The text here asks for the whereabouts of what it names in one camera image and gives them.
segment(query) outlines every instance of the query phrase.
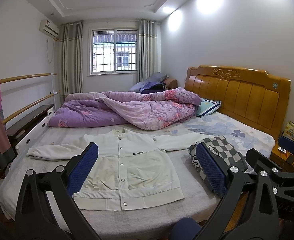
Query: wooden headboard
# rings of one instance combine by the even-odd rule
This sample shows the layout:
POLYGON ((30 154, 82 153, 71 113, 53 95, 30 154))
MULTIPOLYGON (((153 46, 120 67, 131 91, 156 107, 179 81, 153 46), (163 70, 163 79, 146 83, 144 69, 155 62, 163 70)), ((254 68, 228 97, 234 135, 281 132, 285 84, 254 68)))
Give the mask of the wooden headboard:
POLYGON ((276 141, 286 116, 291 80, 265 70, 229 66, 190 67, 185 89, 221 100, 218 110, 276 141))

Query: window frame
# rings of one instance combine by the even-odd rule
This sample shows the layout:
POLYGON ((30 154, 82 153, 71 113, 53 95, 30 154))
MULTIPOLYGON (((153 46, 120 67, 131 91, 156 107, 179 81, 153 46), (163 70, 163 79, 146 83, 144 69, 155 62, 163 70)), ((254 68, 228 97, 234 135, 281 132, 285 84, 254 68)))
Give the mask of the window frame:
POLYGON ((138 29, 136 28, 90 28, 89 29, 89 37, 88 37, 88 54, 89 54, 89 68, 88 68, 88 76, 97 76, 97 75, 112 75, 112 74, 137 74, 138 62, 137 62, 137 50, 138 50, 138 29), (116 42, 114 42, 114 71, 100 71, 93 72, 93 38, 94 32, 96 31, 111 31, 114 30, 114 37, 117 35, 117 30, 129 30, 137 32, 137 43, 136 43, 136 70, 116 70, 117 69, 117 56, 116 56, 116 42))

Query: white jacket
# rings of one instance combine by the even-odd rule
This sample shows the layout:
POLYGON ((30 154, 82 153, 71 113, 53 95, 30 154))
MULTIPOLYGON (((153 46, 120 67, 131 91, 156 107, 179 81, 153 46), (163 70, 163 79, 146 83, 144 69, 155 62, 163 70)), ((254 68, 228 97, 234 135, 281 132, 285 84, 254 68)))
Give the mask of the white jacket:
POLYGON ((90 142, 99 157, 74 200, 80 209, 135 210, 183 199, 179 178, 165 151, 187 149, 211 136, 189 133, 181 136, 146 135, 127 129, 98 136, 84 135, 71 144, 29 149, 27 155, 70 159, 90 142))

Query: snack bag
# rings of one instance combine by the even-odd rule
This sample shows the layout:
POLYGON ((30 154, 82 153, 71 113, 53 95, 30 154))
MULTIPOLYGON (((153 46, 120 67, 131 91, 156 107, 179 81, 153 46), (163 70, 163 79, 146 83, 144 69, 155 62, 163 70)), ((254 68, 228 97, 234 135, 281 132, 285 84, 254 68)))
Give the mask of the snack bag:
POLYGON ((294 141, 294 123, 293 122, 288 121, 286 128, 283 132, 283 136, 294 141))

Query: wooden handrail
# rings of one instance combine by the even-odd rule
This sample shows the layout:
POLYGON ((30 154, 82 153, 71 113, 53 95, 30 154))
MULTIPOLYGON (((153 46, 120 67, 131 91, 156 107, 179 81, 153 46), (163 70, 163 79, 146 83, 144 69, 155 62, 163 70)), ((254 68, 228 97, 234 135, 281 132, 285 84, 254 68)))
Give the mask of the wooden handrail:
POLYGON ((51 73, 43 73, 43 74, 34 74, 34 75, 25 75, 25 76, 11 77, 11 78, 3 78, 3 79, 0 79, 0 84, 15 81, 15 80, 26 79, 26 78, 44 77, 44 76, 51 76, 51 73))
POLYGON ((16 116, 18 116, 18 115, 21 114, 22 112, 25 112, 27 109, 29 109, 29 108, 31 108, 31 107, 33 107, 33 106, 39 104, 40 102, 46 100, 47 98, 51 98, 51 97, 53 97, 54 95, 55 95, 55 94, 53 93, 53 94, 50 94, 50 95, 48 95, 48 96, 45 96, 45 97, 43 97, 42 99, 39 99, 39 100, 37 100, 37 101, 31 103, 30 105, 25 106, 24 108, 22 108, 22 109, 20 109, 20 110, 18 110, 18 111, 16 111, 16 112, 14 112, 13 114, 11 114, 10 116, 8 116, 7 118, 5 118, 5 119, 3 120, 3 124, 8 123, 10 120, 12 120, 13 118, 15 118, 16 116))

